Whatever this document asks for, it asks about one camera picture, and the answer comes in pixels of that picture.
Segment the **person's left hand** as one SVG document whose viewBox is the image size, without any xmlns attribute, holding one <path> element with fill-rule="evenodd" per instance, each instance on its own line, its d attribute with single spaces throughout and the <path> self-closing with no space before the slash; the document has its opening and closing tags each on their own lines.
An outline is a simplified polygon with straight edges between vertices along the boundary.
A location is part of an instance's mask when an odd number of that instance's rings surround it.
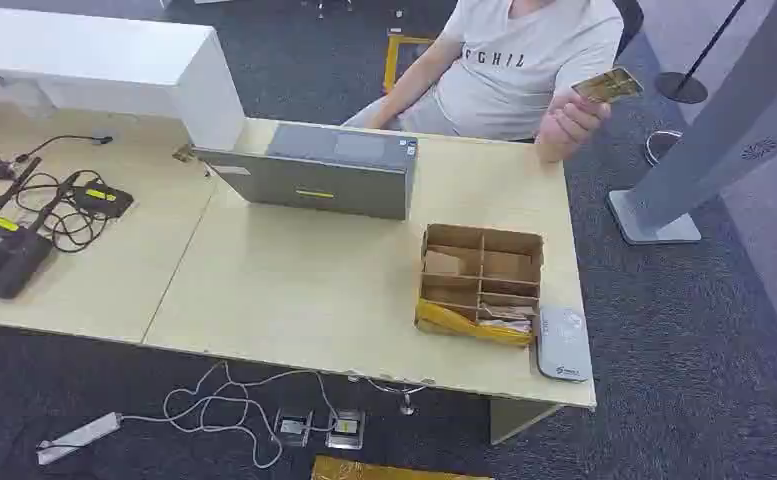
<svg viewBox="0 0 777 480">
<path fill-rule="evenodd" d="M 565 91 L 553 98 L 543 114 L 535 143 L 560 157 L 568 156 L 587 142 L 610 115 L 610 104 Z"/>
</svg>

